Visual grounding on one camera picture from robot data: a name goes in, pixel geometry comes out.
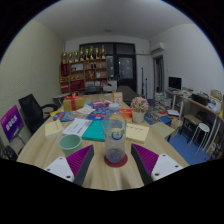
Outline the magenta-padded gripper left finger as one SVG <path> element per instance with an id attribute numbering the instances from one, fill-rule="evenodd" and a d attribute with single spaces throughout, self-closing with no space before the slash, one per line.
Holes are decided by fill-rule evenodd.
<path id="1" fill-rule="evenodd" d="M 58 157 L 45 168 L 45 171 L 81 186 L 93 156 L 94 146 L 89 145 L 67 158 Z"/>

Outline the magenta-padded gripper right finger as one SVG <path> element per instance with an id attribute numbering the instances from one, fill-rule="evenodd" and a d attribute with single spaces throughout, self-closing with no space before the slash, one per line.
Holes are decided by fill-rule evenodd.
<path id="1" fill-rule="evenodd" d="M 145 185 L 182 169 L 182 166 L 167 154 L 158 155 L 137 144 L 131 145 L 131 154 Z"/>

